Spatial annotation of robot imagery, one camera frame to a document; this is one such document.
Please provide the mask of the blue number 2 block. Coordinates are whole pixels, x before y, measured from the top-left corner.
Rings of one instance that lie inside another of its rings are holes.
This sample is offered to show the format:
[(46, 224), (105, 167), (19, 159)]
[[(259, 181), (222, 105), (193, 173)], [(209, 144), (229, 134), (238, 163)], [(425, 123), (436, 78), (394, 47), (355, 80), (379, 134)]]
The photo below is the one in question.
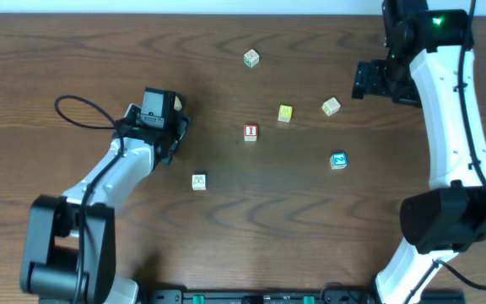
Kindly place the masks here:
[(348, 159), (344, 152), (333, 153), (330, 157), (330, 166), (333, 170), (343, 169), (348, 165)]

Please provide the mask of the red letter I block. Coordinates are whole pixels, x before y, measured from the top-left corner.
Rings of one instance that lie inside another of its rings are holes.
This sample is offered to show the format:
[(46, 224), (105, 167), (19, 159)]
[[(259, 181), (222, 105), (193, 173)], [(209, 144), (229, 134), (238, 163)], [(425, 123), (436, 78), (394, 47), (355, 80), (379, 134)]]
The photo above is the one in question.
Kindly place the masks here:
[(247, 124), (244, 127), (244, 140), (246, 142), (256, 142), (258, 137), (258, 126), (256, 124)]

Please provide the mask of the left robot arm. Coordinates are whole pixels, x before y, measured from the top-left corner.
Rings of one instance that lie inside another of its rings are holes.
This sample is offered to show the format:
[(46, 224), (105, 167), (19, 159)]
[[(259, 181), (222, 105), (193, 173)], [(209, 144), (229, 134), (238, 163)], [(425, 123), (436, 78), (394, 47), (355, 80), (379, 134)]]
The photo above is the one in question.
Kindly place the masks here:
[(31, 204), (20, 288), (41, 303), (138, 303), (138, 283), (116, 272), (116, 213), (158, 164), (171, 163), (191, 121), (185, 98), (147, 88), (120, 119), (75, 95), (57, 97), (54, 107), (65, 100), (106, 118), (110, 148), (75, 186)]

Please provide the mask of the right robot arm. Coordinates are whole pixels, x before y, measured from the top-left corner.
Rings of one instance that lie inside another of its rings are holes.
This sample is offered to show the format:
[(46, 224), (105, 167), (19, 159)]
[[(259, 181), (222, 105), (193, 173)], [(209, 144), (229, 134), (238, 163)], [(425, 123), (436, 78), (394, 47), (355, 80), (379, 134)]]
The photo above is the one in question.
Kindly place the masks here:
[(386, 59), (361, 62), (352, 96), (420, 108), (429, 143), (429, 190), (400, 209), (402, 241), (363, 303), (458, 303), (429, 292), (451, 260), (486, 239), (486, 139), (474, 84), (473, 11), (424, 0), (384, 0)]

